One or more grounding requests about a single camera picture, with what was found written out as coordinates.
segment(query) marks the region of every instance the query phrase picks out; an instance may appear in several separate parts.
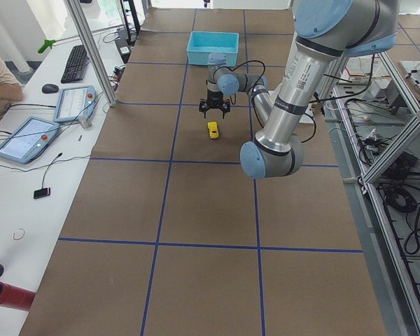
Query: blue bin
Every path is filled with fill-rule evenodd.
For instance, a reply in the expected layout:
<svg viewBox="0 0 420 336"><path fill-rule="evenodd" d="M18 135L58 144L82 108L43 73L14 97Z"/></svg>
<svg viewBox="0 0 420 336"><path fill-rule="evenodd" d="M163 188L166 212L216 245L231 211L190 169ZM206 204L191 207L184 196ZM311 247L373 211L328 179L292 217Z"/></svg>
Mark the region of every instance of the blue bin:
<svg viewBox="0 0 420 336"><path fill-rule="evenodd" d="M238 33L192 31L187 46L188 61L193 65L207 65L211 53L223 53L227 66L237 63Z"/></svg>

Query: tablet device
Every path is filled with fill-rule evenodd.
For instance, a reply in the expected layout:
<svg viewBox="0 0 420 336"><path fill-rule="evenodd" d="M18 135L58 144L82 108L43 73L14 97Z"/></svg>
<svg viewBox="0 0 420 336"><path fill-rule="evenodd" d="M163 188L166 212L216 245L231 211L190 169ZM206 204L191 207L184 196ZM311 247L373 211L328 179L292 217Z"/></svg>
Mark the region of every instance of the tablet device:
<svg viewBox="0 0 420 336"><path fill-rule="evenodd" d="M91 85L61 89L53 121L55 123L71 123L78 121L80 116L89 118L96 104L96 92Z"/></svg>
<svg viewBox="0 0 420 336"><path fill-rule="evenodd" d="M0 145L0 157L27 164L36 159L56 138L60 125L30 117Z"/></svg>

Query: black mouse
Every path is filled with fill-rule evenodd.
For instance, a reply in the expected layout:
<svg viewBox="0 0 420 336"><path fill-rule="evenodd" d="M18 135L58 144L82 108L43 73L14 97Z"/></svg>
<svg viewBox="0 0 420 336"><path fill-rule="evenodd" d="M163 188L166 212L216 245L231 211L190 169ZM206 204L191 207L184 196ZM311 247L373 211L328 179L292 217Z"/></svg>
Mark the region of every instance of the black mouse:
<svg viewBox="0 0 420 336"><path fill-rule="evenodd" d="M42 87L43 93L55 93L58 91L59 91L59 86L57 86L56 84L45 84Z"/></svg>

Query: white table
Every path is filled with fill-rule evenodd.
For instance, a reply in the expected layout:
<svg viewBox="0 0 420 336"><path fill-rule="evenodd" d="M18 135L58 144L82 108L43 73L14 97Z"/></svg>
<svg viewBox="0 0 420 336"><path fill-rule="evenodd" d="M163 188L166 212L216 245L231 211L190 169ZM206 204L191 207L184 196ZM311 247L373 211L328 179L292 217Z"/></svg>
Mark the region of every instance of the white table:
<svg viewBox="0 0 420 336"><path fill-rule="evenodd" d="M114 43L102 42L102 37L109 32L112 30L94 36L99 40L107 73L112 75L114 67L123 62ZM25 85L22 103L56 105L57 93L41 92L46 83L54 83L60 88L93 85L97 94L102 91L91 64L81 83L60 83L67 57L76 44L81 44L78 38L60 43L49 52ZM62 156L58 160L89 155L104 123L107 106L106 98L101 97L94 110L91 128L83 129L79 124L68 127L30 164L16 164L2 158L0 164L31 169L50 164L59 153ZM53 121L53 114L53 108L16 106L2 119L0 130L12 132L29 116ZM44 183L51 187L51 195L37 200L33 199L33 191L41 187L46 168L23 173L0 167L0 263L5 269L0 281L37 291L87 163L86 158L52 165ZM18 335L26 317L25 311L0 307L0 336Z"/></svg>

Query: black keyboard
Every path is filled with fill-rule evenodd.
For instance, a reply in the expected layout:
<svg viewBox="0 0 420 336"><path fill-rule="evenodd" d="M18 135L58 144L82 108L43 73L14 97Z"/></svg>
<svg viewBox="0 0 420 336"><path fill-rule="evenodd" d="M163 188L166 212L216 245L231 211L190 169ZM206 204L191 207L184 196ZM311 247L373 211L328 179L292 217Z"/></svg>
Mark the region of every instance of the black keyboard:
<svg viewBox="0 0 420 336"><path fill-rule="evenodd" d="M65 64L65 70L61 78L61 83L81 81L84 77L87 60L87 51L85 51L84 45L75 45L71 49L67 64Z"/></svg>

